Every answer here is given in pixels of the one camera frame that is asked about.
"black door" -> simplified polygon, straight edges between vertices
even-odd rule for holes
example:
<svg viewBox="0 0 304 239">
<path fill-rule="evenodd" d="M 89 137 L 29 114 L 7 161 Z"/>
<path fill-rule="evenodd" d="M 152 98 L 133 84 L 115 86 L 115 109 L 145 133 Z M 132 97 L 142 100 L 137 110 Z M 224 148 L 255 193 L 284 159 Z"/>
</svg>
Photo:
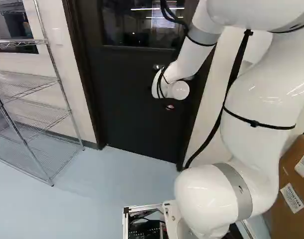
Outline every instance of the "black door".
<svg viewBox="0 0 304 239">
<path fill-rule="evenodd" d="M 90 65 L 91 82 L 87 84 L 95 95 L 92 111 L 100 115 L 96 124 L 101 141 L 169 162 L 183 160 L 211 59 L 189 82 L 187 99 L 154 99 L 150 92 L 153 65 L 173 61 L 183 35 L 181 26 L 162 17 L 160 1 L 66 1 L 74 2 L 78 12 Z M 186 22 L 190 22 L 198 3 L 167 2 Z"/>
</svg>

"white wall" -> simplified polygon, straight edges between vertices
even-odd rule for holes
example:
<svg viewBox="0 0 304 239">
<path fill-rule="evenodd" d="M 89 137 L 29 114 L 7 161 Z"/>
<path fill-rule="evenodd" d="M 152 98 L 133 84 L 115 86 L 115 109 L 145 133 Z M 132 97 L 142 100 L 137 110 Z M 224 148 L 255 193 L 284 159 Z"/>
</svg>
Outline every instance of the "white wall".
<svg viewBox="0 0 304 239">
<path fill-rule="evenodd" d="M 63 86 L 76 119 L 81 138 L 96 142 L 77 63 L 61 0 L 38 0 L 49 42 L 57 63 Z M 33 0 L 25 0 L 24 7 L 35 39 L 43 39 Z M 55 77 L 51 60 L 44 45 L 38 45 L 39 54 L 0 53 L 0 70 Z M 64 107 L 58 86 L 47 88 L 28 97 L 32 100 Z M 72 124 L 63 124 L 51 130 L 76 136 Z"/>
<path fill-rule="evenodd" d="M 243 37 L 243 32 L 244 29 L 227 27 L 218 41 L 185 161 L 206 140 L 217 119 L 230 71 Z M 257 63 L 268 49 L 271 40 L 271 33 L 255 31 L 254 35 L 248 41 L 244 55 L 246 64 L 248 62 Z M 284 151 L 291 145 L 295 138 L 303 132 L 304 109 L 299 117 L 296 128 L 292 130 L 292 134 L 285 145 Z M 231 156 L 231 153 L 224 146 L 220 133 L 218 132 L 208 147 L 194 159 L 192 166 L 227 161 Z"/>
</svg>

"door frame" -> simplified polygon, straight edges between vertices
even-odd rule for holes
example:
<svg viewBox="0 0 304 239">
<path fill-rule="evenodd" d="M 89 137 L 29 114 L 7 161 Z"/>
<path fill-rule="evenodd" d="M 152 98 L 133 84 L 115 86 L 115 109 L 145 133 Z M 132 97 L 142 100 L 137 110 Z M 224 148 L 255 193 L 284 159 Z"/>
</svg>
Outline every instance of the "door frame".
<svg viewBox="0 0 304 239">
<path fill-rule="evenodd" d="M 80 77 L 82 85 L 84 87 L 85 96 L 90 112 L 91 121 L 94 127 L 95 135 L 97 138 L 98 148 L 103 149 L 107 142 L 104 135 L 104 125 L 100 120 L 100 115 L 102 114 L 101 109 L 96 107 L 96 102 L 98 102 L 98 97 L 94 92 L 94 86 L 91 76 L 90 61 L 87 56 L 87 47 L 101 47 L 103 34 L 103 19 L 102 15 L 98 14 L 85 14 L 86 12 L 93 11 L 93 9 L 100 9 L 101 0 L 88 0 L 88 1 L 78 1 L 78 0 L 62 0 L 63 7 L 67 19 L 67 25 L 70 32 L 70 37 L 72 41 L 72 46 L 74 49 L 76 61 L 78 64 Z M 197 7 L 199 0 L 188 0 L 188 7 L 185 7 L 184 20 L 187 24 L 192 21 L 195 9 Z M 111 48 L 131 48 L 127 46 L 108 46 Z M 136 47 L 138 50 L 146 50 L 145 47 Z M 190 138 L 192 136 L 194 124 L 196 121 L 198 109 L 203 97 L 204 87 L 206 85 L 206 80 L 209 74 L 212 58 L 214 55 L 215 48 L 212 50 L 211 54 L 205 60 L 203 65 L 198 71 L 198 76 L 203 79 L 201 87 L 197 90 L 196 96 L 192 100 L 195 102 L 190 109 L 191 116 L 186 125 L 186 131 L 182 139 L 181 150 L 179 152 L 179 158 L 177 160 L 177 170 L 183 170 L 183 163 L 185 160 L 185 155 L 188 149 Z"/>
<path fill-rule="evenodd" d="M 103 130 L 101 128 L 102 125 L 100 121 L 100 110 L 97 110 L 95 107 L 97 98 L 92 83 L 90 62 L 86 54 L 85 33 L 82 31 L 82 25 L 80 22 L 81 18 L 78 11 L 77 2 L 76 0 L 62 0 L 62 4 L 66 16 L 74 55 L 80 73 L 81 83 L 89 109 L 94 134 L 97 140 L 97 148 L 99 150 L 102 150 L 106 146 L 106 141 L 104 140 L 104 136 L 101 133 Z"/>
</svg>

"black cable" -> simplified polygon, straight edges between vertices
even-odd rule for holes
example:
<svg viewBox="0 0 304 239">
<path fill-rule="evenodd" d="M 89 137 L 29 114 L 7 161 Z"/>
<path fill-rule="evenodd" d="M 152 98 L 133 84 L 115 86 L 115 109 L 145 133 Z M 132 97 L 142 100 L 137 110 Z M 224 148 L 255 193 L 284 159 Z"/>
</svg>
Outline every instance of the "black cable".
<svg viewBox="0 0 304 239">
<path fill-rule="evenodd" d="M 161 0 L 161 11 L 162 11 L 162 14 L 163 14 L 163 17 L 170 21 L 170 22 L 174 22 L 174 23 L 177 23 L 177 24 L 180 24 L 180 25 L 183 25 L 184 26 L 184 33 L 187 34 L 188 33 L 188 25 L 187 23 L 185 23 L 183 20 L 179 20 L 179 18 L 170 10 L 170 8 L 168 7 L 167 5 L 167 2 L 166 0 Z"/>
<path fill-rule="evenodd" d="M 170 8 L 167 5 L 166 0 L 161 0 L 161 11 L 162 11 L 163 17 L 166 20 L 168 20 L 170 22 L 173 22 L 173 23 L 177 23 L 177 24 L 183 25 L 184 26 L 184 36 L 187 35 L 188 30 L 189 30 L 188 25 L 184 21 L 179 20 L 178 17 L 170 10 Z M 167 66 L 165 66 L 165 67 L 162 68 L 161 73 L 160 73 L 160 75 L 159 75 L 159 77 L 157 79 L 156 92 L 157 92 L 157 97 L 159 99 L 161 98 L 161 96 L 163 98 L 165 98 L 164 93 L 163 93 L 162 88 L 161 88 L 162 77 L 164 78 L 165 82 L 167 84 L 169 84 L 169 82 L 164 77 L 164 73 L 165 73 L 165 71 L 166 71 L 166 69 L 167 69 L 168 66 L 169 65 L 167 65 Z"/>
<path fill-rule="evenodd" d="M 304 25 L 301 25 L 295 29 L 291 29 L 291 30 L 288 30 L 288 31 L 281 31 L 281 32 L 276 32 L 276 31 L 269 31 L 271 33 L 275 33 L 275 34 L 281 34 L 281 33 L 289 33 L 289 32 L 294 32 L 294 31 L 298 31 L 300 29 L 304 28 Z"/>
<path fill-rule="evenodd" d="M 256 120 L 252 120 L 252 119 L 246 119 L 242 116 L 236 115 L 235 113 L 229 111 L 225 106 L 223 106 L 223 110 L 226 111 L 228 114 L 230 114 L 231 116 L 244 121 L 248 124 L 250 124 L 251 127 L 264 127 L 264 128 L 270 128 L 270 129 L 276 129 L 276 130 L 290 130 L 296 127 L 296 125 L 292 125 L 292 126 L 276 126 L 276 125 L 271 125 L 271 124 L 266 124 L 266 123 L 260 123 Z"/>
<path fill-rule="evenodd" d="M 234 81 L 237 79 L 238 73 L 239 73 L 239 69 L 240 69 L 240 65 L 243 59 L 243 55 L 245 53 L 245 49 L 247 46 L 247 42 L 249 39 L 249 36 L 252 36 L 253 32 L 251 30 L 246 30 L 244 32 L 244 37 L 242 38 L 240 47 L 238 49 L 235 61 L 232 65 L 232 69 L 230 72 L 230 76 L 229 76 L 229 80 L 228 80 L 228 84 L 227 84 L 227 88 L 226 88 L 226 93 L 225 93 L 225 97 L 222 103 L 222 107 L 220 109 L 218 118 L 213 126 L 213 128 L 211 129 L 207 139 L 205 140 L 205 142 L 199 147 L 199 149 L 197 149 L 197 151 L 187 160 L 186 164 L 185 164 L 185 168 L 189 168 L 189 166 L 191 165 L 192 161 L 209 145 L 209 143 L 211 142 L 211 140 L 213 139 L 213 137 L 215 136 L 216 132 L 218 131 L 218 128 L 220 126 L 220 120 L 221 120 L 221 116 L 222 116 L 222 111 L 223 111 L 223 106 L 225 104 L 226 101 L 226 97 L 228 94 L 228 91 L 231 87 L 231 85 L 234 83 Z"/>
</svg>

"black cable tie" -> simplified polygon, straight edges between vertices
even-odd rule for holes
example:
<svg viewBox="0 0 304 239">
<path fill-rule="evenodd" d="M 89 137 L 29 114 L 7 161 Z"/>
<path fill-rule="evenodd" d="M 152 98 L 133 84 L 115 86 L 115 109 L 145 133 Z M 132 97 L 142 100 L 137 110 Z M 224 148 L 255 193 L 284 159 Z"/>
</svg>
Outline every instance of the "black cable tie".
<svg viewBox="0 0 304 239">
<path fill-rule="evenodd" d="M 199 45 L 199 46 L 215 46 L 217 44 L 217 42 L 213 43 L 213 44 L 202 44 L 200 42 L 195 41 L 194 39 L 192 39 L 188 34 L 186 35 L 186 37 L 193 43 Z"/>
<path fill-rule="evenodd" d="M 293 129 L 296 127 L 296 125 L 293 125 L 293 126 L 275 126 L 275 125 L 270 125 L 270 124 L 265 124 L 265 123 L 260 123 L 256 120 L 251 120 L 251 119 L 246 119 L 244 117 L 241 117 L 239 115 L 236 115 L 235 113 L 229 111 L 225 106 L 223 107 L 223 109 L 228 113 L 230 114 L 231 116 L 241 120 L 241 121 L 244 121 L 248 124 L 250 124 L 251 127 L 253 128 L 256 128 L 256 127 L 264 127 L 264 128 L 270 128 L 270 129 L 276 129 L 276 130 L 289 130 L 289 129 Z"/>
</svg>

